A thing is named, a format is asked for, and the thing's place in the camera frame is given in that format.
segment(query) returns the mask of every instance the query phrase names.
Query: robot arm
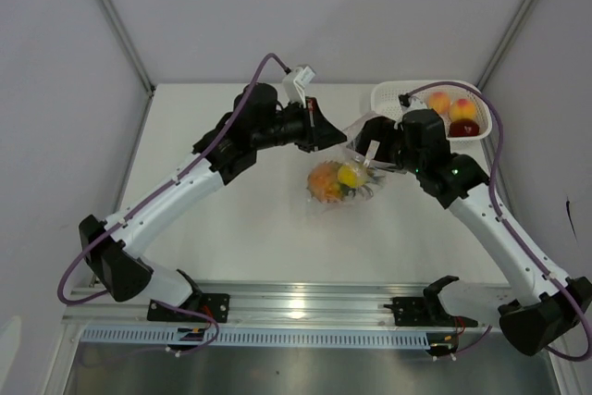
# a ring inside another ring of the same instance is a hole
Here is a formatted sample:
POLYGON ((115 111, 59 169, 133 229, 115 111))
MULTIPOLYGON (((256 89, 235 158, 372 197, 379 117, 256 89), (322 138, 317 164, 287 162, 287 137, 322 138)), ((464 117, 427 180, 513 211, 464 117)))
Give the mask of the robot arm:
POLYGON ((512 287, 513 295, 445 277, 429 291, 436 289, 446 314, 500 327, 508 341, 527 355, 539 352, 577 325, 577 313, 561 290, 567 290, 584 312, 592 301, 592 284, 587 278, 570 278, 509 212, 502 216, 494 212, 489 176, 472 157, 450 151, 444 123, 434 110, 408 108, 397 125, 386 117, 376 117, 366 122, 354 145, 363 154, 371 141, 380 142, 375 160, 414 174, 427 194, 475 234, 512 287), (543 274, 538 263, 549 272, 543 274))
MULTIPOLYGON (((309 68, 295 68, 289 74, 284 83, 292 87, 287 88, 290 103, 279 110, 278 92, 270 85, 256 84, 228 133, 205 159, 196 164, 230 113, 193 145, 192 153, 168 178, 136 204, 102 222, 88 216, 80 223, 83 249, 112 230, 85 259, 115 301, 141 295, 180 307, 198 300, 201 293, 186 274, 142 257, 154 238, 195 202, 253 166, 257 151, 295 143, 301 150, 312 152, 346 141, 345 135, 324 118, 316 99, 304 96, 311 73, 314 75, 309 68)), ((235 99, 235 108, 241 99, 242 94, 235 99)))

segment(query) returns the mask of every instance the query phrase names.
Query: white table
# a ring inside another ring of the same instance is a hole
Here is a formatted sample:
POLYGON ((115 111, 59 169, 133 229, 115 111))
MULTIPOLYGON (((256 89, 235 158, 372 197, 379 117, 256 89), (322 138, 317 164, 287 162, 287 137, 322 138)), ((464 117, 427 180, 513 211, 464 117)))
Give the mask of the white table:
MULTIPOLYGON (((243 87, 159 85, 123 206, 168 175, 231 110, 243 87)), ((372 87, 311 84, 307 94, 344 128, 367 110, 372 87)), ((479 143, 462 151, 487 168, 479 143)), ((310 211, 306 177, 324 156, 329 152, 305 154, 295 146, 259 153, 255 166, 175 221, 146 256, 199 280, 423 284, 457 275, 506 282, 471 232, 412 175, 393 175, 366 203, 310 211)))

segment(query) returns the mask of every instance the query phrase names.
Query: white enclosure wall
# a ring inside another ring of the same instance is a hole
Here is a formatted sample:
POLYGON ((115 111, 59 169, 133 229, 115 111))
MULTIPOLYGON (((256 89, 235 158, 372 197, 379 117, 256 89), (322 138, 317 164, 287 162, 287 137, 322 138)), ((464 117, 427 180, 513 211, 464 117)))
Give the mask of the white enclosure wall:
POLYGON ((269 51, 352 83, 476 81, 520 0, 114 3, 155 83, 245 81, 269 51))
MULTIPOLYGON (((574 277, 592 271, 591 24, 590 0, 540 0, 486 89, 504 119, 516 213, 574 277)), ((567 338, 570 352, 584 350, 580 328, 567 338)), ((592 364, 575 368, 592 393, 592 364)))
POLYGON ((113 209, 146 96, 94 0, 0 11, 0 328, 22 318, 2 393, 29 395, 55 350, 78 222, 113 209))

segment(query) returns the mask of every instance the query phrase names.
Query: metal frame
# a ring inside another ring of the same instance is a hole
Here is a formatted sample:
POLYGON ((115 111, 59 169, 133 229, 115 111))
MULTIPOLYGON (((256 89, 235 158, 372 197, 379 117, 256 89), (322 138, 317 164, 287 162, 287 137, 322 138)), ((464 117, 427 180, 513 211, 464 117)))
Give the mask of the metal frame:
POLYGON ((150 95, 148 96, 148 101, 146 102, 146 106, 142 111, 142 121, 140 123, 140 127, 138 128, 136 138, 133 142, 131 153, 129 154, 128 163, 126 164, 126 169, 123 174, 123 180, 121 180, 121 185, 119 185, 119 189, 117 190, 117 198, 115 204, 113 205, 112 213, 115 213, 117 210, 119 210, 119 207, 123 202, 123 196, 125 195, 126 188, 128 187, 128 182, 130 181, 131 168, 133 167, 133 163, 136 160, 136 154, 138 153, 138 148, 140 147, 140 141, 142 140, 144 128, 146 127, 146 121, 148 120, 148 115, 150 114, 150 108, 152 108, 153 99, 154 92, 150 93, 150 95))
MULTIPOLYGON (((555 341, 553 347, 560 352, 568 352, 567 342, 564 337, 555 341)), ((574 363, 562 360, 552 353, 549 354, 549 357, 561 395, 584 395, 580 381, 575 373, 574 363)))
MULTIPOLYGON (((516 37, 524 27, 525 23, 528 21, 530 14, 532 13, 535 5, 537 4, 538 0, 522 0, 518 9, 514 13, 510 24, 506 28, 506 31, 501 36, 501 39, 496 46, 495 51, 491 55, 491 58, 488 60, 486 67, 481 74, 479 80, 475 84, 475 86, 480 90, 484 91, 487 87, 487 83, 493 76, 493 73, 496 71, 498 66, 500 65, 503 58, 508 54, 510 48, 513 46, 516 37)), ((493 158, 495 157, 495 147, 497 146, 497 137, 492 132, 487 138, 485 138, 481 144, 485 151, 485 156, 489 167, 493 164, 493 158)), ((512 208, 512 199, 508 194, 508 187, 507 181, 504 178, 503 172, 498 172, 498 191, 499 194, 502 196, 504 203, 510 208, 510 211, 513 212, 512 208)))
POLYGON ((70 375, 70 368, 74 363, 76 350, 84 326, 64 325, 61 330, 61 340, 50 366, 49 376, 40 393, 43 395, 63 395, 70 375))
POLYGON ((123 21, 117 12, 115 5, 113 4, 112 0, 96 0, 97 5, 101 8, 101 12, 105 17, 109 28, 113 32, 113 35, 117 39, 119 46, 121 47, 121 51, 123 52, 124 56, 129 60, 129 63, 133 67, 134 71, 142 87, 146 91, 147 94, 152 94, 154 91, 154 85, 150 80, 150 76, 148 75, 148 71, 144 66, 140 56, 138 55, 138 51, 136 50, 133 41, 130 38, 130 34, 126 30, 125 26, 123 25, 123 21))
MULTIPOLYGON (((450 327, 397 327, 393 313, 384 307, 394 296, 422 295, 423 285, 225 281, 198 285, 205 293, 230 295, 228 321, 221 325, 218 346, 425 350, 427 333, 450 332, 450 327)), ((102 289, 76 288, 72 297, 102 289)), ((507 291, 503 286, 495 289, 507 291)), ((69 307, 63 322, 87 326, 85 342, 135 344, 178 344, 183 337, 177 335, 178 327, 205 327, 205 323, 149 322, 149 305, 147 298, 121 304, 106 295, 69 307)), ((476 333, 485 328, 468 330, 476 333)), ((211 335, 208 330, 204 339, 211 335)))

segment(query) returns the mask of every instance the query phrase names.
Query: purple cable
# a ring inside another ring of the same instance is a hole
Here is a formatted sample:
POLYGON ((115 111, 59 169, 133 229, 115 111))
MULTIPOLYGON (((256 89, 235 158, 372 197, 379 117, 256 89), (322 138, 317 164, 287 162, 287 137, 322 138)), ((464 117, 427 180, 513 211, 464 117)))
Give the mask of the purple cable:
POLYGON ((106 360, 99 361, 98 363, 88 364, 88 363, 84 362, 84 357, 82 356, 84 354, 85 349, 86 348, 84 347, 84 343, 82 343, 80 345, 80 349, 79 349, 80 356, 77 355, 76 364, 78 364, 82 367, 85 367, 87 369, 94 369, 96 367, 102 367, 104 365, 115 364, 121 360, 125 360, 126 358, 130 358, 132 356, 140 355, 140 354, 146 353, 146 352, 165 352, 166 351, 166 349, 163 349, 161 346, 142 347, 141 349, 136 349, 135 351, 121 353, 120 355, 113 356, 111 358, 107 358, 106 360))
POLYGON ((476 346, 478 343, 480 343, 483 340, 483 338, 487 336, 487 334, 491 331, 491 329, 492 329, 492 327, 488 326, 486 328, 485 332, 483 332, 483 334, 477 339, 477 341, 472 342, 471 344, 469 344, 465 348, 456 351, 454 353, 454 355, 459 356, 459 355, 462 355, 463 353, 469 352, 469 350, 473 349, 474 346, 476 346))
MULTIPOLYGON (((493 208, 496 212, 496 215, 499 216, 499 218, 501 219, 501 223, 503 224, 503 226, 508 230, 508 232, 512 235, 512 237, 516 240, 516 242, 518 242, 518 245, 520 245, 520 247, 522 248, 524 253, 526 253, 526 255, 533 261, 533 263, 536 264, 536 266, 540 269, 540 271, 543 272, 543 275, 548 276, 551 272, 547 268, 547 266, 537 258, 537 256, 533 253, 532 250, 530 250, 530 248, 528 247, 528 244, 526 244, 526 242, 522 239, 520 234, 514 229, 512 224, 510 224, 510 222, 507 219, 502 217, 503 213, 501 211, 500 204, 498 203, 498 198, 496 197, 496 178, 498 175, 498 169, 500 167, 501 149, 503 146, 503 136, 504 136, 503 124, 501 123, 501 117, 500 117, 500 114, 498 113, 498 110, 481 92, 479 92, 475 88, 472 88, 472 87, 465 85, 463 83, 460 83, 460 82, 455 82, 453 80, 441 80, 438 82, 429 83, 427 85, 423 85, 419 88, 416 88, 415 90, 412 90, 411 92, 408 92, 408 94, 410 96, 413 96, 414 94, 418 94, 418 93, 420 93, 424 90, 427 90, 429 88, 439 87, 439 86, 443 86, 443 85, 450 85, 453 87, 462 88, 462 89, 466 90, 467 92, 474 94, 475 96, 477 96, 479 99, 481 99, 487 105, 487 108, 489 108, 489 111, 491 112, 491 114, 495 118, 496 123, 498 124, 499 139, 498 139, 498 147, 496 148, 496 153, 493 157, 493 164, 491 166, 491 181, 489 182, 489 188, 488 188, 489 199, 491 201, 491 205, 493 206, 493 208)), ((552 349, 549 346, 546 349, 549 352, 553 353, 554 355, 557 355, 560 358, 567 360, 567 361, 581 362, 581 361, 588 360, 590 357, 592 357, 592 347, 590 347, 590 344, 592 344, 592 327, 588 323, 586 316, 584 315, 584 312, 582 312, 582 309, 580 308, 579 304, 576 302, 574 297, 571 295, 571 293, 569 291, 567 291, 567 289, 565 289, 563 287, 563 285, 556 278, 550 278, 549 280, 559 290, 561 295, 563 295, 565 297, 565 299, 570 303, 573 310, 575 311, 575 314, 580 318, 580 321, 582 323, 582 327, 584 328, 584 332, 586 333, 588 345, 587 345, 586 351, 580 356, 566 355, 565 353, 556 351, 555 349, 552 349)))
MULTIPOLYGON (((197 156, 188 166, 186 166, 185 168, 183 168, 183 170, 181 170, 179 172, 179 174, 178 174, 178 178, 179 179, 182 179, 185 176, 187 176, 187 174, 195 166, 197 166, 206 156, 208 156, 210 154, 210 152, 212 150, 214 150, 214 148, 220 143, 220 141, 222 140, 222 138, 224 138, 224 136, 226 135, 226 133, 230 129, 230 126, 237 119, 237 117, 241 113, 243 107, 245 106, 245 104, 249 100, 249 97, 251 96, 251 93, 253 92, 253 88, 254 88, 255 84, 257 83, 257 81, 259 79, 259 76, 261 76, 261 72, 263 71, 263 68, 265 67, 265 64, 269 61, 269 59, 274 59, 281 66, 281 68, 286 73, 289 73, 290 72, 290 69, 286 66, 286 64, 284 64, 281 61, 281 59, 277 55, 275 55, 274 53, 269 53, 268 55, 266 55, 263 58, 263 60, 261 61, 261 63, 259 64, 259 67, 257 67, 257 70, 253 74, 253 78, 251 79, 251 82, 249 83, 249 85, 248 85, 245 93, 242 95, 242 98, 240 99, 240 101, 237 104, 236 108, 232 112, 232 115, 230 116, 230 118, 226 121, 226 124, 224 124, 224 127, 222 128, 222 130, 220 132, 218 132, 218 134, 216 135, 216 137, 214 138, 214 140, 205 148, 205 150, 203 150, 200 153, 199 156, 197 156)), ((150 193, 150 195, 148 195, 146 198, 144 198, 142 201, 140 201, 140 203, 138 205, 136 205, 134 208, 132 208, 129 211, 129 213, 127 213, 124 216, 123 219, 125 221, 129 221, 130 219, 132 219, 146 205, 148 205, 154 198, 156 198, 157 196, 159 196, 162 192, 164 192, 165 190, 167 190, 169 187, 172 187, 173 185, 175 185, 175 181, 172 179, 169 182, 166 182, 165 184, 163 184, 162 186, 160 186, 158 189, 156 189, 155 191, 153 191, 152 193, 150 193)), ((68 279, 69 279, 70 275, 72 274, 72 272, 74 271, 74 269, 76 268, 76 266, 100 242, 102 242, 105 238, 107 238, 108 236, 110 236, 111 234, 113 234, 113 232, 116 231, 116 230, 118 230, 119 228, 121 228, 121 224, 120 223, 116 223, 113 227, 109 228, 105 233, 103 233, 101 236, 97 237, 94 241, 92 241, 89 245, 87 245, 86 248, 84 248, 82 250, 82 252, 80 252, 78 254, 78 256, 76 256, 76 258, 74 258, 74 260, 72 261, 72 263, 68 266, 68 268, 64 272, 64 275, 62 275, 62 278, 59 280, 59 284, 57 285, 57 299, 59 301, 61 301, 65 305, 79 305, 79 304, 84 304, 85 302, 94 300, 95 298, 98 298, 98 297, 103 296, 103 295, 105 295, 105 294, 108 293, 107 290, 102 290, 102 291, 99 291, 98 293, 95 293, 93 295, 87 296, 85 298, 81 298, 79 300, 71 300, 70 298, 68 298, 64 294, 64 290, 65 290, 65 287, 66 287, 66 283, 68 282, 68 279)))

